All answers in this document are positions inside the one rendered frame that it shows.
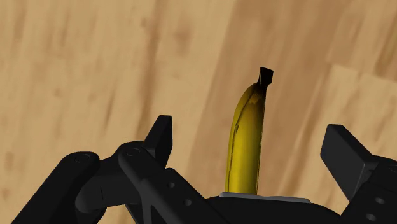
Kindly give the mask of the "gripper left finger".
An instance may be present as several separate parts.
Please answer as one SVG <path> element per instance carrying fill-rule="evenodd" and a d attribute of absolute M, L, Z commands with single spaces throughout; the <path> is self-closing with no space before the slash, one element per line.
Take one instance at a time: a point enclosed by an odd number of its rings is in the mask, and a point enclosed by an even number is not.
<path fill-rule="evenodd" d="M 11 224 L 97 224 L 124 204 L 138 224 L 228 224 L 178 172 L 166 166 L 172 118 L 160 115 L 143 141 L 123 143 L 105 160 L 65 156 Z"/>

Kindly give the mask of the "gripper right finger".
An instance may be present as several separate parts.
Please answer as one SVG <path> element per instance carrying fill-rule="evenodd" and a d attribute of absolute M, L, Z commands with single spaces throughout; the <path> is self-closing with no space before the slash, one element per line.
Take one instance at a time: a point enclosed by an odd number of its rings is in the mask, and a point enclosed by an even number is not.
<path fill-rule="evenodd" d="M 343 224 L 397 224 L 397 161 L 372 155 L 343 125 L 329 124 L 321 159 L 349 201 Z"/>

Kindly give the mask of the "yellow banana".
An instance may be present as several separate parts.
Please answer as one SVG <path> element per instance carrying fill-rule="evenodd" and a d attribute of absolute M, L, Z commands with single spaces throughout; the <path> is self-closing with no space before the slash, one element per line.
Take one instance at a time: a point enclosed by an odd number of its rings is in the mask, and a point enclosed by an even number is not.
<path fill-rule="evenodd" d="M 261 67 L 258 81 L 245 90 L 236 105 L 228 141 L 226 192 L 257 194 L 265 101 L 273 74 Z"/>

